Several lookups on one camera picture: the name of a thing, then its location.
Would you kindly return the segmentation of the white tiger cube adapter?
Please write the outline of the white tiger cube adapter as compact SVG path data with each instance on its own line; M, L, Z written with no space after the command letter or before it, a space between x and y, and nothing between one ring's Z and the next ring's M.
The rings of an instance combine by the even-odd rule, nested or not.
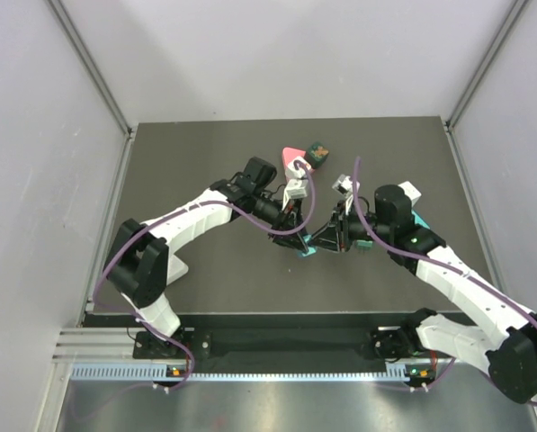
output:
M288 180L300 180L313 171L311 164L304 157L295 157L284 164L285 177Z

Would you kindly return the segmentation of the teal triangular power strip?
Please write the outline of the teal triangular power strip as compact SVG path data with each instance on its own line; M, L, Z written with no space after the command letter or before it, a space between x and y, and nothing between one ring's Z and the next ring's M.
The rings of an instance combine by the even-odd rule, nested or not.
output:
M414 216L414 219L415 219L415 223L426 228L426 229L429 229L430 226L425 222L425 220L415 211L412 212L413 216Z

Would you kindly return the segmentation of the grey white cube adapter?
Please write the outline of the grey white cube adapter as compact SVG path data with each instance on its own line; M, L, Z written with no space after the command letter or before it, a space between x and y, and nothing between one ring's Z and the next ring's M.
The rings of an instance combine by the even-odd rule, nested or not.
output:
M398 186L403 190L405 196L411 201L412 206L415 206L422 197L421 192L409 181L402 182Z

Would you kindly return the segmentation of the dark green cube adapter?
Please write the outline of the dark green cube adapter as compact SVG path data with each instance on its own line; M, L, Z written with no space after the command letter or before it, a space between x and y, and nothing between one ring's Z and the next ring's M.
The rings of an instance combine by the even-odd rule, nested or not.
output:
M321 142L314 142L305 151L304 159L312 170L318 170L327 161L329 150Z

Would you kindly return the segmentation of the white triangular power strip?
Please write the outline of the white triangular power strip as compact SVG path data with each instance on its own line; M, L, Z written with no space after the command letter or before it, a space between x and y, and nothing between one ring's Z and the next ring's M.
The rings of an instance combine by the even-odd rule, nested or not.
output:
M168 259L166 284L170 285L174 281L180 279L187 274L188 265L176 255L172 255Z

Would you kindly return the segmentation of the mint green cube charger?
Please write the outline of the mint green cube charger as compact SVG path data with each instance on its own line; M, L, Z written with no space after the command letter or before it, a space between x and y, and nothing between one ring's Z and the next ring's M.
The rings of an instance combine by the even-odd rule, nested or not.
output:
M369 251L372 249L373 247L373 242L372 241L369 241L369 240L356 240L354 242L354 247L359 251L359 252L366 252L366 251Z

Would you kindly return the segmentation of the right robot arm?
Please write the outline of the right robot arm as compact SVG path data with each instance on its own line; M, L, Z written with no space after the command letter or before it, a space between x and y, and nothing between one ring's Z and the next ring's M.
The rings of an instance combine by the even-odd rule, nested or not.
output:
M411 356L445 353L478 369L509 400L535 404L537 312L500 292L419 221L414 206L421 194L411 183L379 187L371 212L362 210L358 184L350 177L340 176L333 188L343 199L314 234L315 247L347 252L375 243L472 322L462 325L434 310L418 310L399 325L402 349Z

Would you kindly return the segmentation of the teal cube charger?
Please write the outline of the teal cube charger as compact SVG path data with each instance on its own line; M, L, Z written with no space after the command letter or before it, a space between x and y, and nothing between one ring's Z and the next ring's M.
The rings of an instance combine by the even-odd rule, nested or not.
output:
M314 255L316 252L317 252L317 249L315 247L305 244L303 249L297 252L297 255L299 257L309 257L311 255Z

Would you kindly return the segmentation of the pink triangular power strip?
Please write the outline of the pink triangular power strip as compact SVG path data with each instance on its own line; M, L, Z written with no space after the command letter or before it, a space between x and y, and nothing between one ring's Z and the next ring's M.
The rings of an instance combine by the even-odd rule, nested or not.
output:
M303 158L306 151L298 148L285 147L282 149L282 165L287 167L295 158Z

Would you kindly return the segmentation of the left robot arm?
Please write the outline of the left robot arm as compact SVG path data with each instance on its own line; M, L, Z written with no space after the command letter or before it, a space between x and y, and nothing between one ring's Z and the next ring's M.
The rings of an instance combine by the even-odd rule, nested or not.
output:
M307 218L302 201L313 197L313 166L296 157L286 166L282 198L266 189L276 176L271 163L252 157L244 170L221 179L187 204L142 223L121 224L102 277L133 307L139 321L154 334L153 346L163 356L176 356L184 344L181 321L166 298L166 287L187 273L176 252L207 231L243 217L282 247L308 254Z

